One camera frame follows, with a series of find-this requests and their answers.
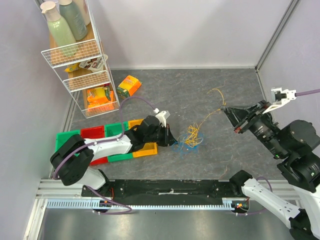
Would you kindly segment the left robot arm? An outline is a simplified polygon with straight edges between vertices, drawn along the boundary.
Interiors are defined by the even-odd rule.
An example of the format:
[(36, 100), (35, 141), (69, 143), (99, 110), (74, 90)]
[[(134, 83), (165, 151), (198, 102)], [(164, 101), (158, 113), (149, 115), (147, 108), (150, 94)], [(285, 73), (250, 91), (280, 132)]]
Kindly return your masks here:
[(99, 197), (104, 197), (110, 191), (109, 180), (102, 170), (93, 169), (91, 162), (103, 157), (134, 153), (149, 143), (168, 147), (176, 142), (169, 124), (149, 115), (140, 124), (115, 136), (90, 139), (75, 134), (50, 157), (50, 163), (55, 170), (54, 176), (59, 177), (64, 186), (79, 183), (92, 188)]

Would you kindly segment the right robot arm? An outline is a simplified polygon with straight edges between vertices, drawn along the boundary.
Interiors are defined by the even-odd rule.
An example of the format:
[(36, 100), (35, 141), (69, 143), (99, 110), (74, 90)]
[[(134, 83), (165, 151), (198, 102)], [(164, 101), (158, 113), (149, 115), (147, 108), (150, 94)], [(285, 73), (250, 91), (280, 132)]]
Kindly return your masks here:
[(320, 158), (314, 149), (320, 145), (313, 124), (294, 120), (280, 129), (262, 100), (251, 106), (221, 106), (237, 134), (250, 131), (276, 160), (281, 175), (297, 192), (302, 207), (293, 205), (261, 186), (248, 172), (240, 170), (230, 178), (229, 191), (245, 195), (281, 220), (295, 240), (320, 238)]

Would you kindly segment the orange bin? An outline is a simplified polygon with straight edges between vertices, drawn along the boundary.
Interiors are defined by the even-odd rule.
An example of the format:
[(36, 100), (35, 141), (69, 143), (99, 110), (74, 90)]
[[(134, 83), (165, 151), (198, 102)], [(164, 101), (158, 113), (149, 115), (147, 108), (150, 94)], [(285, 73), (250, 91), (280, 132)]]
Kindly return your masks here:
[[(135, 125), (140, 125), (142, 123), (142, 121), (143, 121), (143, 119), (129, 120), (128, 121), (129, 129), (131, 129)], [(142, 149), (132, 153), (134, 158), (152, 156), (152, 155), (157, 155), (157, 154), (158, 154), (158, 147), (157, 147), (157, 144), (154, 142), (146, 143)]]

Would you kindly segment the green bin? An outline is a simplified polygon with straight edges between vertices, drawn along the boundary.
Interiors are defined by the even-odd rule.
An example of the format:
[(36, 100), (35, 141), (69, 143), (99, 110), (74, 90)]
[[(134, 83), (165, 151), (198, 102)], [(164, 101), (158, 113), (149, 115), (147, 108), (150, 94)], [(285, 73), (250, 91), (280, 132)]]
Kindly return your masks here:
[[(80, 129), (57, 133), (55, 139), (55, 151), (57, 152), (61, 148), (61, 146), (68, 142), (68, 140), (72, 136), (80, 134)], [(76, 140), (72, 140), (71, 143), (67, 144), (66, 153), (64, 154), (63, 158), (67, 157), (69, 153), (71, 153), (75, 149), (75, 146), (77, 145)]]
[[(112, 124), (107, 124), (104, 126), (104, 134), (105, 137), (113, 137), (115, 135), (121, 134), (123, 131), (122, 125), (120, 122), (118, 123), (112, 123)], [(132, 153), (126, 153), (126, 154), (115, 154), (108, 156), (108, 162), (113, 163), (113, 162), (118, 162), (118, 161), (124, 161), (124, 160), (129, 160), (133, 158)]]

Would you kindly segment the orange juice carton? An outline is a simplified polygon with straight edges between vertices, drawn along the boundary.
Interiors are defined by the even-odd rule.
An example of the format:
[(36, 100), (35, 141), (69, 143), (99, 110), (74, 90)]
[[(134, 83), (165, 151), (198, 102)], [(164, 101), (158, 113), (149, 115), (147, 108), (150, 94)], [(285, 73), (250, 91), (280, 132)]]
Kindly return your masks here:
[(122, 99), (132, 97), (134, 93), (141, 87), (142, 82), (136, 77), (128, 75), (116, 88), (118, 96)]

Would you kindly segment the red bin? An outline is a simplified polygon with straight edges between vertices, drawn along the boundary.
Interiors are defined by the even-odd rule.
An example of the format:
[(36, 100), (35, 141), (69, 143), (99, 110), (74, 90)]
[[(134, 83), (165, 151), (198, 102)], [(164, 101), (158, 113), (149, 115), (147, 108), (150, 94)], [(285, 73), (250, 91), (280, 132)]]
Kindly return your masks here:
[[(105, 137), (105, 127), (95, 126), (90, 128), (83, 128), (80, 130), (80, 135), (83, 139), (100, 139)], [(97, 166), (101, 164), (106, 164), (108, 162), (108, 157), (101, 157), (96, 160), (93, 160), (90, 163), (90, 166)]]

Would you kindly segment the orange yellow box in rack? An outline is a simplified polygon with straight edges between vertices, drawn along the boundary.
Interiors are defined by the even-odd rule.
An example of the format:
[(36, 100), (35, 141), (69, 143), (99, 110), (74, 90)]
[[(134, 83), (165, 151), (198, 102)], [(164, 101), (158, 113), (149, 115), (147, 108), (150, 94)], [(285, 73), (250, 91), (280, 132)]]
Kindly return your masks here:
[(87, 111), (92, 114), (114, 110), (118, 104), (115, 94), (109, 86), (90, 88), (86, 91)]

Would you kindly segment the white snack pouch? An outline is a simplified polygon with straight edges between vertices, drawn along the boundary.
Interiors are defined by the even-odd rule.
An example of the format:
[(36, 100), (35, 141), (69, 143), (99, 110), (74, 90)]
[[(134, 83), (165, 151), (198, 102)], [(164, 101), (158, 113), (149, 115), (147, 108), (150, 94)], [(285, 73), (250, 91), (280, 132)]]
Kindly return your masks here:
[(92, 73), (98, 73), (105, 70), (104, 61), (108, 59), (108, 56), (104, 54), (96, 58), (85, 60), (80, 62), (79, 67), (81, 69), (86, 69)]

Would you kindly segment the far left green bin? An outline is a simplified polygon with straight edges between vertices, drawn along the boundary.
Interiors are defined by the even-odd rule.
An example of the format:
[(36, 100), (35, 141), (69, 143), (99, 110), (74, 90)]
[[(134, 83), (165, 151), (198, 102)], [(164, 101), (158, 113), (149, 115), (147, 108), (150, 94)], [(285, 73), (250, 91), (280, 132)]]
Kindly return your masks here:
[[(80, 134), (80, 129), (57, 133), (55, 139), (55, 151), (57, 152), (61, 148), (61, 146), (68, 142), (68, 140), (72, 136)], [(75, 146), (77, 145), (76, 140), (72, 140), (71, 143), (67, 144), (66, 153), (64, 154), (63, 158), (67, 157), (69, 153), (71, 153), (75, 149)]]

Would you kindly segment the yellow snack bag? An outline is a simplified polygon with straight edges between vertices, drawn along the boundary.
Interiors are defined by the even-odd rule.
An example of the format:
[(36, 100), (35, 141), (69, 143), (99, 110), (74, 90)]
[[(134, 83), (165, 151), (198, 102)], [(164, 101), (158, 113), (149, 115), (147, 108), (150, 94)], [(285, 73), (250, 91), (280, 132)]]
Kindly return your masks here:
[(66, 73), (72, 73), (77, 71), (80, 68), (80, 63), (73, 63), (67, 66), (67, 68), (64, 70)]

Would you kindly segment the light green bottle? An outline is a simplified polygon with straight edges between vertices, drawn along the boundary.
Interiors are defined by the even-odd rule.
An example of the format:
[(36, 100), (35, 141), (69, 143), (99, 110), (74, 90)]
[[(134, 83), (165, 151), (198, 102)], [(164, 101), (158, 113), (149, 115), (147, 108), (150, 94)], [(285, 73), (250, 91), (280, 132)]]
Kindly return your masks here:
[(77, 51), (75, 37), (65, 20), (59, 13), (54, 1), (45, 1), (40, 5), (41, 13), (45, 15), (49, 32), (60, 51), (66, 57), (73, 56)]

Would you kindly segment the pink bottle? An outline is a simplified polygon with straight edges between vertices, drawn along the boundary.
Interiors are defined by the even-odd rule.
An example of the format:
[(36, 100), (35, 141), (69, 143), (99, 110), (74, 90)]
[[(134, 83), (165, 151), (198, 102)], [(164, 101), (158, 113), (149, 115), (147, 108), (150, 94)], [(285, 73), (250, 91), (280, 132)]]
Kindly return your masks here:
[(82, 14), (85, 25), (88, 26), (91, 23), (91, 19), (86, 0), (74, 0), (74, 2), (77, 4), (79, 11)]

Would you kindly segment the grey green bottle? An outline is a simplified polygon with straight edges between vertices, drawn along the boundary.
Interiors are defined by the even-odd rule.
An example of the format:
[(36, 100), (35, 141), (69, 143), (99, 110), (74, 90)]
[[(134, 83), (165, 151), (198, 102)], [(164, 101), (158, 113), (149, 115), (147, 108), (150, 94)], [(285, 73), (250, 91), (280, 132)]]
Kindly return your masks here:
[(83, 15), (72, 0), (59, 0), (59, 12), (67, 21), (76, 41), (82, 40), (88, 33)]

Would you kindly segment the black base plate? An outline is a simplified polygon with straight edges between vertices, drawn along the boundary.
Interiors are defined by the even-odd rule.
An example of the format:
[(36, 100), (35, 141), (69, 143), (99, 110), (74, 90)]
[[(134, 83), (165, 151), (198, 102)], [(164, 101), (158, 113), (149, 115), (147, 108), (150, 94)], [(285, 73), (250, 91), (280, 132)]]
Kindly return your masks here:
[(246, 197), (231, 182), (216, 179), (115, 179), (97, 192), (135, 206), (220, 205), (223, 198)]

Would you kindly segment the aluminium corner post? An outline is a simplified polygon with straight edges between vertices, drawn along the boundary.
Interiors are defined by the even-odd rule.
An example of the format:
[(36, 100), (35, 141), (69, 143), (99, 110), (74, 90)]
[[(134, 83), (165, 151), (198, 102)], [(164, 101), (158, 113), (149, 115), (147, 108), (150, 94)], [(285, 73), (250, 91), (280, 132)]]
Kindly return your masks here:
[(282, 15), (273, 34), (271, 35), (271, 38), (269, 39), (265, 49), (263, 50), (259, 60), (257, 61), (254, 67), (256, 73), (258, 73), (264, 65), (267, 57), (270, 55), (271, 51), (273, 50), (275, 44), (277, 43), (279, 37), (281, 36), (282, 32), (284, 31), (286, 25), (288, 24), (291, 16), (293, 15), (294, 11), (296, 10), (300, 2), (300, 0), (291, 0), (289, 2), (284, 14)]

